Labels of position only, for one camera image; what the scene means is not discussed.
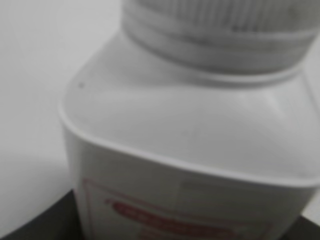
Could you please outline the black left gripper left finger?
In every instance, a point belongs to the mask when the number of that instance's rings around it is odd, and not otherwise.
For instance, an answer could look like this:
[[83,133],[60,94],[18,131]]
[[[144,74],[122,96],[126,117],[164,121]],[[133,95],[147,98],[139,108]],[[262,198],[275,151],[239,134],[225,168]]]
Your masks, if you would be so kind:
[[30,222],[2,240],[83,240],[76,200],[72,191]]

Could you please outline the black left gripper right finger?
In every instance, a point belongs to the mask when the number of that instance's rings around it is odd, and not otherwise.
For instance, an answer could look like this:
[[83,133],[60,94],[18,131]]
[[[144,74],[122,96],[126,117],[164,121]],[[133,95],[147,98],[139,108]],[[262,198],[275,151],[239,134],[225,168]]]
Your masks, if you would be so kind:
[[320,226],[305,217],[300,217],[294,226],[295,240],[320,240]]

